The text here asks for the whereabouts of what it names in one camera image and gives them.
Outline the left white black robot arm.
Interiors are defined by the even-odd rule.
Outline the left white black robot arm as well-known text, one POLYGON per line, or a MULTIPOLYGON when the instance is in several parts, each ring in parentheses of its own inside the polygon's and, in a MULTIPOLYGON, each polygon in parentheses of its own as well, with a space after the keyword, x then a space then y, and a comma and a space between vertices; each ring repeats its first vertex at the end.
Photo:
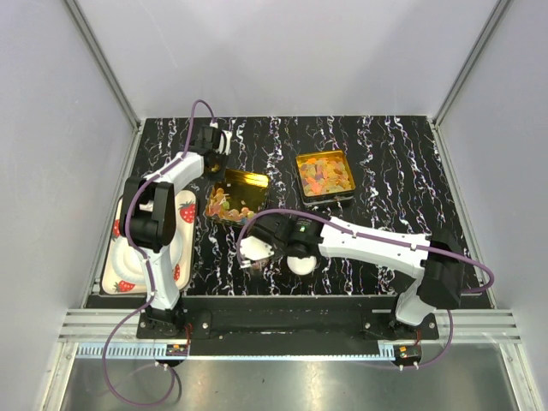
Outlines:
POLYGON ((120 233, 138 255, 145 270, 146 309, 160 312, 155 329, 163 337, 179 337, 185 318, 173 311, 180 299, 170 262, 176 233, 176 195, 201 177, 222 181, 230 154, 231 133, 215 122, 200 127, 186 151, 178 152, 161 169, 125 181, 120 233))

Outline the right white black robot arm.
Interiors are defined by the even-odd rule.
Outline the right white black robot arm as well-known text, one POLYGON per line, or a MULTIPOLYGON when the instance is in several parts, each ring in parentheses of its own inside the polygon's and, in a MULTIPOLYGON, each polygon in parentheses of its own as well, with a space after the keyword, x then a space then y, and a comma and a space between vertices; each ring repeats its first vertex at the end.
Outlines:
POLYGON ((281 253, 299 276, 310 274, 319 258, 352 259, 379 265, 412 278, 398 295, 389 317, 391 334, 408 339, 436 309, 454 310, 462 298, 462 248, 447 230, 403 234, 371 229, 340 218, 269 214, 259 217, 240 243, 245 260, 259 261, 281 253))

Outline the gold tin with lollipops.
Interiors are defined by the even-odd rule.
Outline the gold tin with lollipops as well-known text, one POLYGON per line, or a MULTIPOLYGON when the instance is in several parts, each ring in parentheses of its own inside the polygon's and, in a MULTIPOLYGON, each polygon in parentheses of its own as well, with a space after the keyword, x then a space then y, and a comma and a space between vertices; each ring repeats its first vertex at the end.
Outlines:
POLYGON ((267 175, 227 169, 224 179, 211 189, 205 215, 220 223, 242 226, 266 208, 269 190, 267 175))

